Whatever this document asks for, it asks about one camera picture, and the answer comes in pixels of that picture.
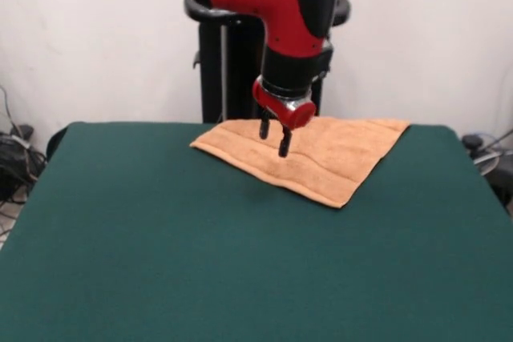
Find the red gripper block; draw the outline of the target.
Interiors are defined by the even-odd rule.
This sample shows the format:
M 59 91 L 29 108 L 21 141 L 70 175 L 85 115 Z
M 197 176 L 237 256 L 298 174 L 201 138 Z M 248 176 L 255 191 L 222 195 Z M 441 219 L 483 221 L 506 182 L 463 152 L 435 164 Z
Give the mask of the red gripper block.
M 270 122 L 276 118 L 283 126 L 278 155 L 286 158 L 292 140 L 292 131 L 306 126 L 317 111 L 312 101 L 311 88 L 299 96 L 279 95 L 277 90 L 259 76 L 252 86 L 252 95 L 261 107 L 260 138 L 262 140 L 268 138 Z

